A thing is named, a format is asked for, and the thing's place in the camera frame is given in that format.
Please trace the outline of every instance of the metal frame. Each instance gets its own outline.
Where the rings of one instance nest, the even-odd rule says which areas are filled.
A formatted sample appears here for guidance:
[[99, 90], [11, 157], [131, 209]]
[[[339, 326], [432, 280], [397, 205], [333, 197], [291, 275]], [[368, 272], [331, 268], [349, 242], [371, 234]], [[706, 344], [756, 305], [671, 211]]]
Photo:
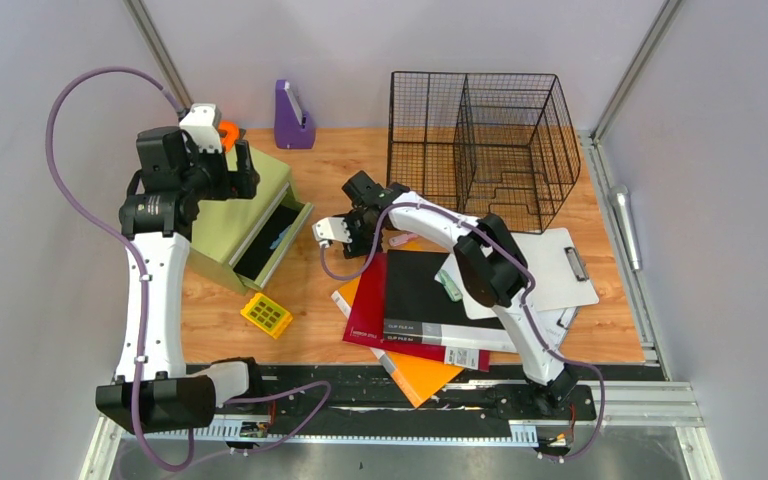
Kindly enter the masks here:
[[625, 102], [628, 92], [631, 90], [637, 76], [646, 66], [649, 58], [652, 56], [652, 52], [658, 43], [663, 38], [667, 28], [672, 23], [675, 14], [678, 11], [678, 7], [681, 6], [684, 0], [665, 0], [661, 6], [661, 10], [655, 17], [655, 21], [652, 22], [652, 26], [649, 27], [649, 31], [646, 32], [646, 36], [643, 38], [643, 43], [640, 48], [637, 49], [637, 53], [634, 54], [634, 58], [631, 64], [628, 66], [628, 70], [625, 71], [622, 80], [620, 80], [617, 89], [614, 91], [614, 95], [611, 100], [608, 101], [608, 105], [605, 107], [605, 111], [602, 112], [602, 116], [599, 117], [599, 121], [596, 123], [596, 128], [593, 130], [591, 138], [594, 140], [602, 139], [614, 122], [623, 102]]
[[[166, 51], [163, 42], [148, 15], [145, 5], [141, 0], [123, 0], [129, 11], [134, 16], [134, 21], [143, 34], [158, 66], [170, 83], [172, 91], [183, 103], [191, 104], [189, 94], [184, 87], [177, 70]], [[622, 237], [616, 218], [611, 214], [611, 208], [607, 203], [606, 194], [613, 184], [613, 177], [606, 165], [605, 152], [601, 148], [600, 140], [605, 136], [611, 124], [617, 116], [629, 91], [633, 87], [640, 72], [650, 59], [655, 47], [663, 37], [669, 24], [675, 17], [682, 0], [665, 0], [646, 38], [638, 49], [633, 61], [625, 75], [617, 86], [610, 102], [605, 108], [596, 128], [592, 132], [579, 132], [581, 146], [587, 168], [591, 174], [591, 180], [596, 192], [599, 208], [611, 241], [613, 253], [617, 259], [617, 267], [623, 279], [623, 286], [629, 300], [634, 322], [644, 349], [645, 364], [660, 366], [665, 376], [671, 378], [669, 359], [664, 357], [664, 352], [658, 347], [657, 319], [649, 310], [649, 297], [643, 279], [630, 267], [625, 249], [622, 248]], [[597, 387], [596, 382], [583, 382]], [[707, 431], [696, 404], [692, 387], [684, 382], [619, 382], [609, 381], [606, 385], [606, 421], [608, 426], [619, 427], [652, 427], [670, 426], [676, 430], [676, 435], [681, 443], [684, 462], [692, 480], [719, 479], [719, 468], [714, 458]], [[450, 384], [447, 388], [470, 388], [469, 384]], [[593, 388], [594, 400], [599, 398], [598, 388]], [[226, 440], [225, 433], [232, 432], [228, 427], [243, 420], [237, 416], [226, 415], [218, 417], [215, 426], [200, 432], [199, 438], [203, 440]], [[456, 439], [457, 442], [441, 441], [441, 439], [405, 439], [405, 438], [361, 438], [361, 437], [317, 437], [302, 435], [295, 439], [296, 442], [316, 443], [378, 443], [378, 444], [409, 444], [420, 442], [423, 444], [488, 444], [498, 443], [505, 446], [519, 446], [525, 444], [532, 429], [544, 426], [557, 426], [558, 421], [518, 421], [511, 423], [511, 437], [507, 439]], [[581, 422], [582, 425], [593, 422]], [[100, 417], [93, 437], [90, 449], [87, 452], [81, 477], [85, 479], [107, 479], [116, 460], [116, 451], [122, 439], [123, 430], [105, 417]], [[164, 435], [164, 438], [176, 438], [177, 432]]]
[[125, 4], [131, 17], [133, 17], [137, 29], [142, 34], [146, 46], [163, 74], [163, 78], [169, 84], [169, 90], [181, 102], [181, 105], [189, 108], [193, 104], [193, 99], [190, 97], [190, 92], [187, 91], [178, 69], [175, 68], [175, 63], [172, 62], [172, 57], [169, 56], [169, 51], [163, 44], [163, 39], [160, 38], [145, 3], [143, 0], [122, 0], [122, 3]]

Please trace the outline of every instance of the metal floor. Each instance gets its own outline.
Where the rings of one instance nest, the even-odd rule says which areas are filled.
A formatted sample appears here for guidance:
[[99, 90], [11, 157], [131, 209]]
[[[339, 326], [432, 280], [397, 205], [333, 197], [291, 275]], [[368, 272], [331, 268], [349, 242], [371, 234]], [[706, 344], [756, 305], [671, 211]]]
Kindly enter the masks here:
[[[591, 429], [576, 428], [578, 442]], [[180, 462], [186, 443], [152, 442], [167, 461]], [[120, 443], [114, 480], [162, 479], [158, 469], [135, 448], [133, 439]], [[196, 459], [227, 450], [222, 442], [197, 443]], [[668, 427], [609, 427], [583, 458], [565, 465], [538, 460], [533, 450], [518, 447], [433, 447], [382, 445], [328, 445], [288, 443], [261, 455], [228, 455], [193, 466], [175, 479], [688, 479], [675, 429]]]

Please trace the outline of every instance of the purple file holder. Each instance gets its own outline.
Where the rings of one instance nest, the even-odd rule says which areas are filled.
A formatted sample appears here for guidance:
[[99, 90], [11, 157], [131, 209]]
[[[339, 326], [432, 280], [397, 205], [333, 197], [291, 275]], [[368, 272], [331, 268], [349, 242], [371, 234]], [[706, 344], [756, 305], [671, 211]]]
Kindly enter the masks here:
[[313, 148], [316, 141], [316, 124], [307, 110], [302, 110], [297, 99], [291, 99], [286, 80], [275, 82], [275, 145], [278, 148]]

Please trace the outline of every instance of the yellow block with holes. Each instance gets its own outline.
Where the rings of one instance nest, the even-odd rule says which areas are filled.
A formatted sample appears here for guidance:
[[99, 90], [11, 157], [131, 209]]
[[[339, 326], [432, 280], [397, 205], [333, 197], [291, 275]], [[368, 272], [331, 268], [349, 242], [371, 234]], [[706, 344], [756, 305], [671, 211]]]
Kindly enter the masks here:
[[272, 338], [281, 336], [287, 325], [293, 321], [293, 315], [290, 312], [262, 293], [252, 297], [240, 310], [240, 315]]

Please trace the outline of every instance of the silver handle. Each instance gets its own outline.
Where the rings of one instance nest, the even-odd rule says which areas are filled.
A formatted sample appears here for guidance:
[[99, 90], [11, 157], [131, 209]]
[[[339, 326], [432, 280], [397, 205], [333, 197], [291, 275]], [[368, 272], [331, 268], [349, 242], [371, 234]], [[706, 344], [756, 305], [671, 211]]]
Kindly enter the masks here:
[[620, 225], [625, 243], [625, 250], [631, 262], [631, 269], [640, 270], [640, 250], [637, 247], [637, 237], [634, 234], [634, 222], [631, 220], [631, 205], [629, 204], [631, 199], [628, 195], [628, 188], [625, 185], [612, 187], [608, 194], [608, 200], [614, 207], [617, 223]]

